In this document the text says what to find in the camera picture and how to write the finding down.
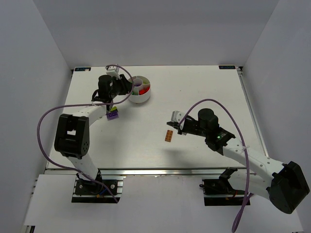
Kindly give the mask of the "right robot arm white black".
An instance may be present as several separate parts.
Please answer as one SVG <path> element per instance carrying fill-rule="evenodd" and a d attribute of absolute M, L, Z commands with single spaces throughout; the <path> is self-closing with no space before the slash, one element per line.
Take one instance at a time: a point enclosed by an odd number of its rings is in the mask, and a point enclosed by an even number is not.
<path fill-rule="evenodd" d="M 167 125 L 180 135 L 204 137 L 209 149 L 249 167 L 249 171 L 229 167 L 219 178 L 204 180 L 201 187 L 206 195 L 234 195 L 247 187 L 250 193 L 268 199 L 281 212 L 291 214 L 310 192 L 297 163 L 286 164 L 243 146 L 234 134 L 219 126 L 218 117 L 211 109 L 201 109 L 197 119 L 173 111 Z"/>

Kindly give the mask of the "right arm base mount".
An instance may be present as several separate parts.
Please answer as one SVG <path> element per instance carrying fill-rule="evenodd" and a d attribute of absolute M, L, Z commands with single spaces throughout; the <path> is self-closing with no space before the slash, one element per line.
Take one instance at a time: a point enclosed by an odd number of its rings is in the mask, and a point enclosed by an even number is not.
<path fill-rule="evenodd" d="M 204 194 L 205 206 L 241 206 L 244 190 L 234 189 L 229 183 L 232 174 L 236 174 L 237 168 L 227 168 L 217 179 L 202 179 L 199 187 Z"/>

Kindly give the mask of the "red lego brick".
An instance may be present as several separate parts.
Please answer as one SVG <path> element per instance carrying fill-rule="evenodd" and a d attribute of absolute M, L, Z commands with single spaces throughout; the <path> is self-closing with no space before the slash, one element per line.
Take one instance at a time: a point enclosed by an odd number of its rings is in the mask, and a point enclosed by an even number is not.
<path fill-rule="evenodd" d="M 144 95 L 145 93 L 147 93 L 150 90 L 150 88 L 146 88 L 146 89 L 142 89 L 139 91 L 139 95 Z"/>

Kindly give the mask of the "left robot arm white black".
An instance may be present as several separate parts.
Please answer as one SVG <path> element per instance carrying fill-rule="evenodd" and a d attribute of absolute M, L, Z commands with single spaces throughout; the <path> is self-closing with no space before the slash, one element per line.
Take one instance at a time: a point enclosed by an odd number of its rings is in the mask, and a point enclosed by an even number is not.
<path fill-rule="evenodd" d="M 90 147 L 90 126 L 104 117 L 114 104 L 116 96 L 129 97 L 133 92 L 133 79 L 127 80 L 121 74 L 118 77 L 102 75 L 98 89 L 92 94 L 92 104 L 73 114 L 61 114 L 58 120 L 54 149 L 74 165 L 82 180 L 95 180 L 99 170 L 93 163 L 88 150 Z"/>

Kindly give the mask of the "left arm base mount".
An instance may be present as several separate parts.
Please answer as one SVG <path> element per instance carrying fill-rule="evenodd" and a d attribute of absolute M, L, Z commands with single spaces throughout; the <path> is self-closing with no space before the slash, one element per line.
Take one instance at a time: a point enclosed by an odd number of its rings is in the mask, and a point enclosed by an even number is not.
<path fill-rule="evenodd" d="M 107 188 L 99 184 L 91 184 L 91 181 L 86 181 L 76 178 L 72 193 L 72 203 L 105 203 L 116 204 L 117 202 L 109 193 L 109 191 L 119 201 L 123 188 L 123 177 L 104 177 L 102 182 Z"/>

